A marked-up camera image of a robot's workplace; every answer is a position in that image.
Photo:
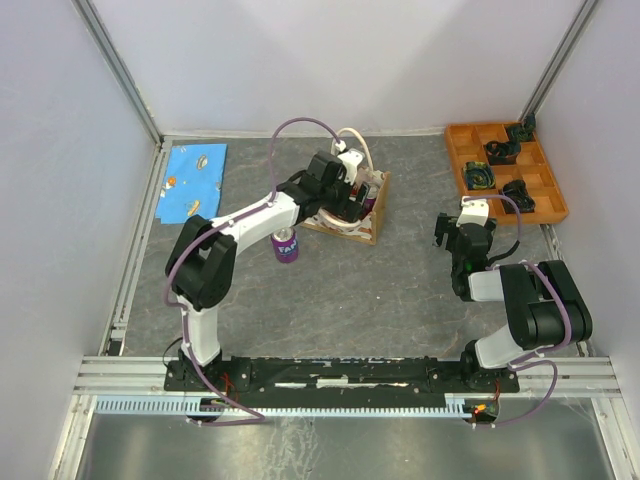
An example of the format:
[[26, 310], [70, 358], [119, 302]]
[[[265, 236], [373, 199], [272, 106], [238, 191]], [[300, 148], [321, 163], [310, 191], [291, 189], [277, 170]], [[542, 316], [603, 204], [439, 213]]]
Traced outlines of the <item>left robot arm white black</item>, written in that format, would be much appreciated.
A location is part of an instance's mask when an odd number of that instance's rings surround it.
[[320, 151], [264, 199], [225, 217], [195, 215], [185, 222], [165, 267], [167, 291], [176, 295], [167, 304], [182, 310], [182, 351], [191, 360], [186, 376], [198, 389], [212, 389], [221, 378], [218, 305], [230, 290], [236, 257], [321, 210], [358, 220], [369, 191], [363, 184], [352, 194], [363, 161], [356, 149]]

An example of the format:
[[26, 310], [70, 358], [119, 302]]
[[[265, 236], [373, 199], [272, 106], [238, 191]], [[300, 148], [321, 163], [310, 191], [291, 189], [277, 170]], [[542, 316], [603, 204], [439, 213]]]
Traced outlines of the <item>patterned canvas bag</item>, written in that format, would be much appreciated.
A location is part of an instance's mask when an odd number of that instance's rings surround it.
[[[371, 190], [368, 197], [376, 197], [376, 203], [370, 212], [367, 212], [364, 206], [361, 220], [356, 223], [347, 223], [333, 215], [318, 211], [315, 216], [305, 220], [302, 226], [367, 245], [375, 245], [378, 234], [384, 224], [387, 197], [392, 177], [391, 172], [379, 170], [374, 167], [369, 146], [359, 131], [351, 127], [343, 127], [337, 131], [337, 134], [340, 141], [344, 141], [343, 137], [345, 134], [350, 134], [359, 142], [359, 147], [356, 149], [365, 155], [365, 160], [358, 169], [355, 184], [369, 183]], [[335, 143], [337, 142], [333, 140], [330, 148], [332, 154], [335, 153], [333, 149]]]

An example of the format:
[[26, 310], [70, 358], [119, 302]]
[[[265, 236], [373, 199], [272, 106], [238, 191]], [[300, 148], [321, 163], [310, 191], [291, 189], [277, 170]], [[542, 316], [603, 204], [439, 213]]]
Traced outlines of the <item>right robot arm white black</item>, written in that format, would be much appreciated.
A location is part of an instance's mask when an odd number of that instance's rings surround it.
[[566, 264], [499, 266], [505, 255], [489, 256], [497, 222], [463, 222], [438, 215], [435, 245], [451, 254], [451, 286], [465, 302], [500, 302], [506, 324], [493, 334], [471, 341], [460, 357], [459, 379], [467, 389], [481, 391], [510, 367], [570, 344], [588, 340], [593, 320]]

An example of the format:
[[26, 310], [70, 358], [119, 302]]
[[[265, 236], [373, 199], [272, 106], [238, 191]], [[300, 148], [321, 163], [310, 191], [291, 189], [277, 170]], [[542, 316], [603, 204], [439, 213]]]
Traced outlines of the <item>purple Fanta can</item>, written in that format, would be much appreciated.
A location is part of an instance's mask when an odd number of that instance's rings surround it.
[[297, 234], [293, 227], [282, 228], [270, 236], [276, 259], [281, 263], [292, 263], [299, 256]]
[[374, 207], [374, 205], [376, 203], [376, 200], [377, 200], [376, 197], [372, 197], [372, 198], [367, 197], [366, 198], [366, 200], [364, 202], [364, 206], [366, 207], [366, 211], [367, 212], [370, 212], [373, 209], [373, 207]]

